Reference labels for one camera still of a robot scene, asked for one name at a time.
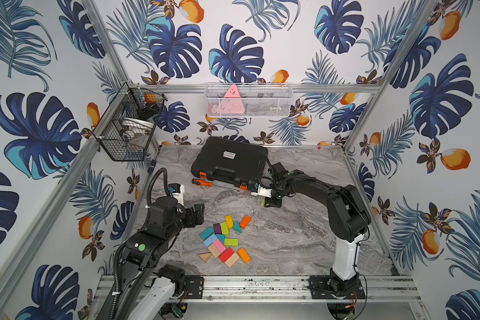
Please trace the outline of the light green narrow block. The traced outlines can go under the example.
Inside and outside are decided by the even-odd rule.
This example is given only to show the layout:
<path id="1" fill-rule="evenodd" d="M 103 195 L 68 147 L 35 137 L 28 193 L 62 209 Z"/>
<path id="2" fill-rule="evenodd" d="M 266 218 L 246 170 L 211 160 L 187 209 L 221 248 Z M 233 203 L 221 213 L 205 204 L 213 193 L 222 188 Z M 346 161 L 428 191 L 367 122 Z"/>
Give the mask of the light green narrow block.
<path id="1" fill-rule="evenodd" d="M 220 228 L 221 228 L 221 234 L 222 234 L 222 235 L 224 235 L 224 236 L 228 236 L 228 235 L 229 235 L 229 228 L 228 228 L 226 222 L 220 223 Z"/>

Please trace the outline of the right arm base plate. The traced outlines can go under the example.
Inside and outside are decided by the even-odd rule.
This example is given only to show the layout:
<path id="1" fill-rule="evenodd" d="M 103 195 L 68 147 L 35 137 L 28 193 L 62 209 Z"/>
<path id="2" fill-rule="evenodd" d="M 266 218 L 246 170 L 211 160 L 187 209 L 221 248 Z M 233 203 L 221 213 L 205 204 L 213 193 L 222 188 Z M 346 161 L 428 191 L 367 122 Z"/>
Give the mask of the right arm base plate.
<path id="1" fill-rule="evenodd" d="M 358 275 L 348 280 L 341 280 L 336 275 L 311 276 L 308 280 L 308 289 L 312 299 L 356 300 L 366 298 L 365 289 Z"/>

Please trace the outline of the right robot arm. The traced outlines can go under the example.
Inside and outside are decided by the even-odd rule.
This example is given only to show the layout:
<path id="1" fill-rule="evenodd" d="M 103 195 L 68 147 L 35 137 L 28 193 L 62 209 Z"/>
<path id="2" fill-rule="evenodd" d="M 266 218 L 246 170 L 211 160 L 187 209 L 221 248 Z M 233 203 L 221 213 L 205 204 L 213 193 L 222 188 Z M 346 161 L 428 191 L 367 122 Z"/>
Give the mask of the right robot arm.
<path id="1" fill-rule="evenodd" d="M 322 291 L 338 295 L 360 286 L 360 243 L 369 236 L 371 218 L 359 190 L 353 185 L 342 187 L 320 181 L 300 170 L 288 171 L 281 163 L 268 166 L 271 193 L 265 198 L 266 207 L 280 207 L 284 197 L 301 194 L 327 208 L 336 244 L 333 267 Z"/>

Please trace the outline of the yellow block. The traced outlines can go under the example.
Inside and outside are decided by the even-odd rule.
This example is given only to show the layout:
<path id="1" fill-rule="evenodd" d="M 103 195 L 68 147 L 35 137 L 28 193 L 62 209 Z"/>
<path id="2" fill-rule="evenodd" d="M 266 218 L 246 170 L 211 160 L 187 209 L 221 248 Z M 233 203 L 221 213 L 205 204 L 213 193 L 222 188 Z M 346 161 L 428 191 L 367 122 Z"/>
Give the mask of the yellow block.
<path id="1" fill-rule="evenodd" d="M 233 222 L 233 217 L 232 217 L 231 215 L 227 215 L 227 216 L 225 217 L 225 222 L 226 222 L 227 227 L 228 227 L 229 229 L 233 229 L 233 227 L 234 227 L 234 222 Z"/>

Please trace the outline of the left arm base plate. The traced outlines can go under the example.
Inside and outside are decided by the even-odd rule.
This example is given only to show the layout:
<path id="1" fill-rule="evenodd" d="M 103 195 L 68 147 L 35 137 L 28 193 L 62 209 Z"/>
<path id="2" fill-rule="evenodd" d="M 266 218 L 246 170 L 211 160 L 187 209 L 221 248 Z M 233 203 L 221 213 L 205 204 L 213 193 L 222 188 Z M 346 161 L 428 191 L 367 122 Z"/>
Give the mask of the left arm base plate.
<path id="1" fill-rule="evenodd" d="M 204 290 L 204 277 L 186 275 L 185 271 L 174 265 L 164 265 L 158 272 L 158 278 L 168 278 L 175 285 L 173 297 L 179 299 L 201 299 Z"/>

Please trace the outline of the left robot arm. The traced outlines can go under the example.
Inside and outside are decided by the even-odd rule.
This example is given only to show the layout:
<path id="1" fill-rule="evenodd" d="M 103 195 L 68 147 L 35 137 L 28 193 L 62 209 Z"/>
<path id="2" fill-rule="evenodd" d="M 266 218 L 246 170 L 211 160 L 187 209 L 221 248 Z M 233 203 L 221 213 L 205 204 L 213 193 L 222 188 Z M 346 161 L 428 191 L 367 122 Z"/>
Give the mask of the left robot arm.
<path id="1" fill-rule="evenodd" d="M 157 265 L 183 229 L 204 222 L 205 206 L 185 207 L 169 189 L 168 172 L 154 173 L 147 187 L 147 217 L 113 258 L 113 285 L 98 319 L 154 319 L 172 299 L 185 297 L 184 270 Z"/>

